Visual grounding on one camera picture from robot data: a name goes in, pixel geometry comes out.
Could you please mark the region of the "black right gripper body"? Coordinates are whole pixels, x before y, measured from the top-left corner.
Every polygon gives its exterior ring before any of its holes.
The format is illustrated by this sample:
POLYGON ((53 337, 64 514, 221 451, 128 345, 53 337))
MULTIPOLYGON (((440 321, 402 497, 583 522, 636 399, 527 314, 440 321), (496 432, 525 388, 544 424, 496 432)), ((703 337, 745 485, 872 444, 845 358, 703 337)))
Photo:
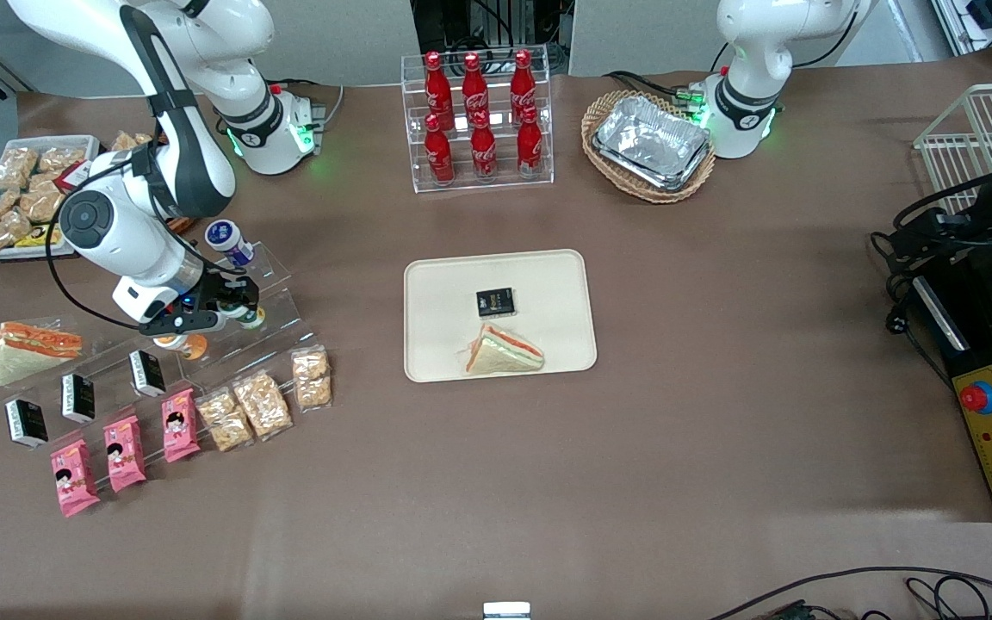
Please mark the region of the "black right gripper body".
POLYGON ((251 309, 251 278, 248 275, 226 277, 223 272, 204 272, 195 285, 195 312, 221 310, 234 307, 251 309))

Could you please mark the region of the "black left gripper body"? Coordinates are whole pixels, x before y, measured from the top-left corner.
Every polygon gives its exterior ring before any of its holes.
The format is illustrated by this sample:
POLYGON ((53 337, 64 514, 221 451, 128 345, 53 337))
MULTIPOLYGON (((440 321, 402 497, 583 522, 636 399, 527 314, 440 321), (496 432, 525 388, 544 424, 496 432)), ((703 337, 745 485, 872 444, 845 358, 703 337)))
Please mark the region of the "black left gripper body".
POLYGON ((894 217, 892 275, 912 277, 992 250, 992 173, 934 192, 894 217))

